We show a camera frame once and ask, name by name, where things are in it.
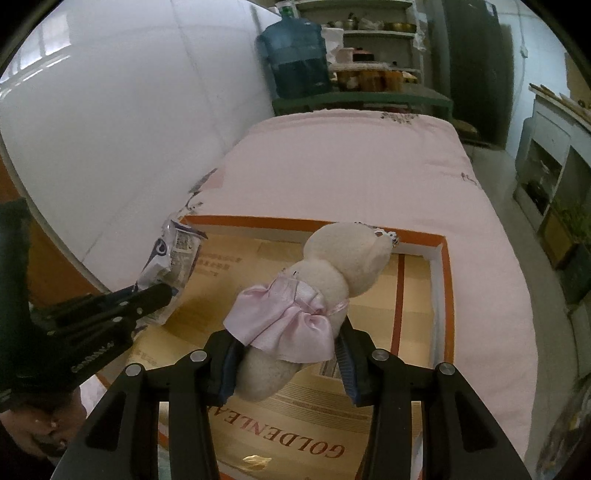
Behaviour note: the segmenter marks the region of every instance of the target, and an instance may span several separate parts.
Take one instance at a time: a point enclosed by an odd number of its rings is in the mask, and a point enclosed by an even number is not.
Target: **pink ribbon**
[[[297,364],[331,360],[335,339],[321,293],[307,283],[280,274],[270,285],[255,285],[238,295],[224,327],[243,345],[252,345],[274,358]]]

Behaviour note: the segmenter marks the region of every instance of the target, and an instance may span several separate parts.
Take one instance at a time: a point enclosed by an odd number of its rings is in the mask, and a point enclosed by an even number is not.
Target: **silver bolt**
[[[207,352],[204,350],[195,350],[189,355],[192,362],[203,362],[207,358]]]
[[[383,348],[376,348],[371,353],[371,356],[374,360],[377,360],[378,362],[383,362],[384,360],[390,358],[390,354],[388,353],[388,351],[384,350]]]
[[[456,373],[456,367],[454,367],[452,364],[443,363],[439,365],[439,371],[443,375],[453,375],[454,373]]]
[[[131,364],[125,369],[125,375],[128,377],[135,377],[139,375],[142,371],[142,366],[140,364]]]

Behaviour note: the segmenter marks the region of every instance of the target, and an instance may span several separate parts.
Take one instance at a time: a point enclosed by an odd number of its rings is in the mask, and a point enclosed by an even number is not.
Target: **green table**
[[[441,107],[441,117],[452,119],[453,101],[435,90],[417,83],[403,83],[401,92],[329,92],[304,98],[273,100],[275,116],[289,113],[334,108],[341,103],[401,103]]]

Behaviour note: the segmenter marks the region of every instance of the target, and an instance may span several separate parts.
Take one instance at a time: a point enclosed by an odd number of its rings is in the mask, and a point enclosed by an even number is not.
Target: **beige teddy bear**
[[[332,223],[312,234],[304,259],[269,286],[247,288],[224,325],[244,345],[236,393],[261,401],[302,367],[334,357],[349,298],[368,291],[390,260],[396,234]]]

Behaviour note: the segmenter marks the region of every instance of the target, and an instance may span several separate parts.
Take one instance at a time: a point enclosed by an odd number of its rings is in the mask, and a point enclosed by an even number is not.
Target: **tiled floor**
[[[538,346],[538,382],[530,446],[525,464],[534,473],[546,436],[566,403],[577,375],[573,331],[566,315],[558,277],[535,232],[512,198],[515,166],[505,151],[465,146],[476,177],[489,196],[523,270],[530,289]]]

